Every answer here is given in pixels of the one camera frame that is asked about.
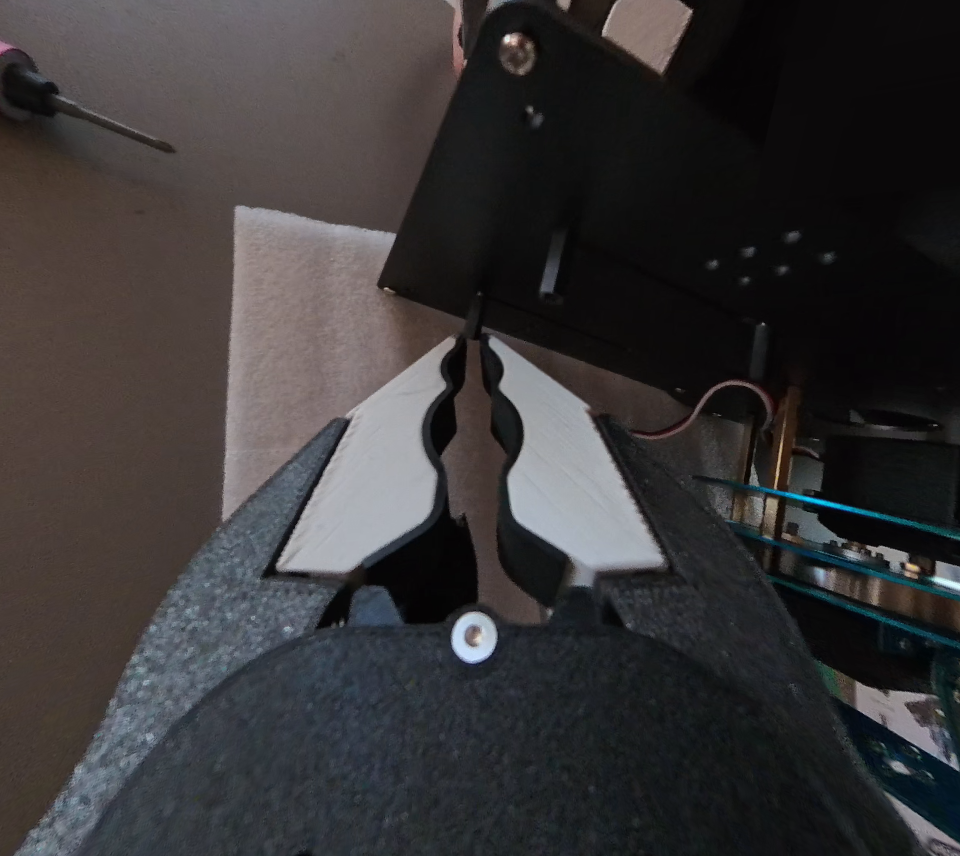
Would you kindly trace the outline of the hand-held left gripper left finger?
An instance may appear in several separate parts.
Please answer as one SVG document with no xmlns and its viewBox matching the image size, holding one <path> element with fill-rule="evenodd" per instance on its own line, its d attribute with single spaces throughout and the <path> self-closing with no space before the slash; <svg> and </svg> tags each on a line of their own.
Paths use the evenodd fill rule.
<svg viewBox="0 0 960 856">
<path fill-rule="evenodd" d="M 347 414 L 275 562 L 284 575 L 341 578 L 425 535 L 449 506 L 443 454 L 467 342 L 450 336 Z"/>
</svg>

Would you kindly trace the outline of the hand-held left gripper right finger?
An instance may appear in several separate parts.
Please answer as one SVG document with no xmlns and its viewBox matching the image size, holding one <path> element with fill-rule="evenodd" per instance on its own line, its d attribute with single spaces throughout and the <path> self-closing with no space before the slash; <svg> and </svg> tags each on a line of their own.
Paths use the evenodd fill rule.
<svg viewBox="0 0 960 856">
<path fill-rule="evenodd" d="M 558 550 L 572 575 L 666 572 L 668 561 L 588 404 L 496 336 L 496 390 L 519 418 L 506 472 L 510 518 Z"/>
</svg>

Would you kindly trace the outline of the blue toy robot arm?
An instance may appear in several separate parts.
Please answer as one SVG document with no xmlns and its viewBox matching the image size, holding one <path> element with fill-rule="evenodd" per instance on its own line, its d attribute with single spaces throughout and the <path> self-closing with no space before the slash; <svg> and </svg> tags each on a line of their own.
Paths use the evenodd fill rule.
<svg viewBox="0 0 960 856">
<path fill-rule="evenodd" d="M 958 754 L 958 271 L 762 194 L 759 153 L 555 0 L 483 22 L 381 289 L 744 421 L 693 476 L 830 686 L 929 672 Z"/>
</svg>

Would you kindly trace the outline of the dark grey desk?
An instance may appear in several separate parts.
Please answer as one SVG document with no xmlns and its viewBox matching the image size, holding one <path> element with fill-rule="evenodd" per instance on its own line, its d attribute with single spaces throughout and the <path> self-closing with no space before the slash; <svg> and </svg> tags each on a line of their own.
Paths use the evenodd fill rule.
<svg viewBox="0 0 960 856">
<path fill-rule="evenodd" d="M 234 207 L 394 230 L 444 0 L 1 0 L 78 103 L 2 119 L 2 854 L 82 758 L 222 505 Z"/>
</svg>

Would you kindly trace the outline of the white foam sheet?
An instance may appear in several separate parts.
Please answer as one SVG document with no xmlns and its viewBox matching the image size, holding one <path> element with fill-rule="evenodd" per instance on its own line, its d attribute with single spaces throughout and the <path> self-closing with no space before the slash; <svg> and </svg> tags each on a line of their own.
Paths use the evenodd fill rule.
<svg viewBox="0 0 960 856">
<path fill-rule="evenodd" d="M 237 207 L 227 366 L 222 518 L 235 512 L 331 419 L 344 417 L 444 338 L 459 321 L 389 295 L 378 277 L 394 235 Z M 665 392 L 511 336 L 505 343 L 597 414 L 656 430 L 683 405 Z M 476 347 L 457 396 L 458 432 L 443 454 L 455 516 L 494 535 L 503 452 L 490 433 Z M 655 444 L 680 474 L 729 478 L 743 437 L 705 413 Z"/>
</svg>

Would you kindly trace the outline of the dark red screwdriver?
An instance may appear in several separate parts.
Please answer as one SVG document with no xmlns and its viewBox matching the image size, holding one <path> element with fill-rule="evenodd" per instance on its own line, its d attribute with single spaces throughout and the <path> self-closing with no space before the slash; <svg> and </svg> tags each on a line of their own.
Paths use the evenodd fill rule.
<svg viewBox="0 0 960 856">
<path fill-rule="evenodd" d="M 170 142 L 96 113 L 68 98 L 54 81 L 40 72 L 36 61 L 24 49 L 7 42 L 1 42 L 1 113 L 14 122 L 64 116 L 89 123 L 162 154 L 176 153 L 176 148 Z"/>
</svg>

